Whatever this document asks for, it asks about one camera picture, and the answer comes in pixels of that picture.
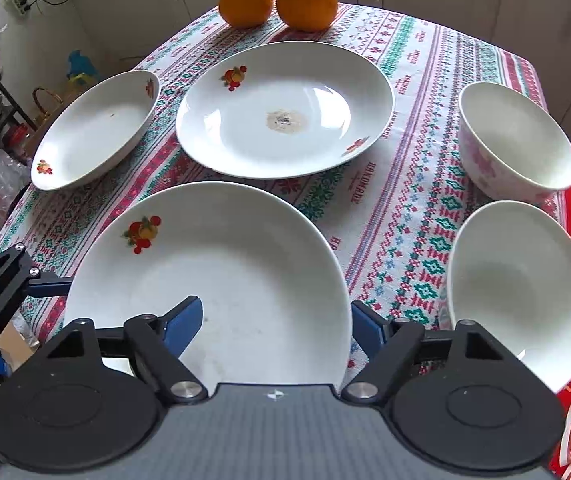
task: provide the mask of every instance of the ribbed gray panel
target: ribbed gray panel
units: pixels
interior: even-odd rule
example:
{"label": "ribbed gray panel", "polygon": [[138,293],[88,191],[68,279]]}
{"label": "ribbed gray panel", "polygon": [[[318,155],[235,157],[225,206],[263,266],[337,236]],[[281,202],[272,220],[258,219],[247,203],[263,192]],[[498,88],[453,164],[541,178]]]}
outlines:
{"label": "ribbed gray panel", "polygon": [[[42,475],[13,466],[0,480],[454,480],[422,462],[376,410],[348,406],[328,386],[224,384],[213,399],[175,407],[144,446],[101,468]],[[552,480],[544,469],[513,480]]]}

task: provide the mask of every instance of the white bowl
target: white bowl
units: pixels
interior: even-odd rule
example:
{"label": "white bowl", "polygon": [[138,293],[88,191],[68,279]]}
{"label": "white bowl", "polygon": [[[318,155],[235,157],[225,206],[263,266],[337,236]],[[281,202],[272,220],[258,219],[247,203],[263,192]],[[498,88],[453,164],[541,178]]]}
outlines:
{"label": "white bowl", "polygon": [[154,118],[160,81],[147,70],[124,72],[77,98],[54,121],[32,163],[45,191],[81,186],[121,162]]}
{"label": "white bowl", "polygon": [[[145,216],[160,224],[136,251],[124,234]],[[191,294],[203,326],[181,361],[210,393],[220,382],[341,385],[352,335],[341,267],[305,216],[241,184],[171,187],[124,212],[81,262],[65,322],[122,326]]]}
{"label": "white bowl", "polygon": [[459,94],[461,164],[494,200],[541,203],[571,186],[571,144],[539,105],[500,84]]}
{"label": "white bowl", "polygon": [[189,156],[219,173],[289,178],[360,155],[393,109],[389,81],[364,57],[286,41],[250,48],[203,74],[181,102],[176,134]]}
{"label": "white bowl", "polygon": [[454,239],[439,321],[473,319],[553,392],[571,380],[571,238],[535,206],[491,202]]}

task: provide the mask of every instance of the bowl with pink floral pattern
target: bowl with pink floral pattern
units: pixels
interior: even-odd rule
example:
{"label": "bowl with pink floral pattern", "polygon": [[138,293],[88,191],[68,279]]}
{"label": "bowl with pink floral pattern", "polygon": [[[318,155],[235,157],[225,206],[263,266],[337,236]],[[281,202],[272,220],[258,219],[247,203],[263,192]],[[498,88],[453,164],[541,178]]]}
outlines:
{"label": "bowl with pink floral pattern", "polygon": [[476,82],[459,94],[459,153],[470,180],[494,200],[541,203],[571,186],[571,144],[525,95]]}

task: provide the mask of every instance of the patterned tablecloth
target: patterned tablecloth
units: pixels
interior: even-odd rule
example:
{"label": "patterned tablecloth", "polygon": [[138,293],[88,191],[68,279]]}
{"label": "patterned tablecloth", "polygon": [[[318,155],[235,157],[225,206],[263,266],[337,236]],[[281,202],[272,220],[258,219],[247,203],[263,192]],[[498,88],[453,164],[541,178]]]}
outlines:
{"label": "patterned tablecloth", "polygon": [[[342,4],[332,27],[318,34],[294,32],[276,13],[252,30],[232,30],[216,9],[204,14],[140,63],[138,68],[158,75],[162,91],[152,126],[136,149],[116,169],[79,189],[30,187],[0,232],[0,251],[24,241],[41,269],[71,276],[99,233],[128,206],[184,182],[231,180],[182,152],[174,126],[179,103],[221,59],[288,40],[326,41],[376,63],[392,81],[396,109],[383,136],[355,160],[312,176],[246,184],[287,200],[315,222],[335,250],[351,298],[382,316],[406,316],[435,328],[435,300],[456,230],[487,201],[459,162],[459,91],[473,81],[493,81],[541,106],[545,102],[526,60],[382,9]],[[544,208],[565,222],[561,194]],[[64,309],[65,298],[28,298],[22,313],[43,341],[61,327]],[[348,376],[362,361],[354,344]]]}

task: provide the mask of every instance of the black circular cover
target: black circular cover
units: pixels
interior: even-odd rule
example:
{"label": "black circular cover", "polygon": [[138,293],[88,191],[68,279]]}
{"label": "black circular cover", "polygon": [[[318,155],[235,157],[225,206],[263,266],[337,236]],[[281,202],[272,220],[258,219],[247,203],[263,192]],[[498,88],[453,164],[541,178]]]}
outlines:
{"label": "black circular cover", "polygon": [[542,463],[563,430],[555,396],[525,367],[500,360],[467,360],[414,378],[391,410],[420,454],[469,472]]}
{"label": "black circular cover", "polygon": [[137,446],[158,415],[154,394],[134,377],[45,360],[0,387],[0,457],[37,472],[97,466]]}

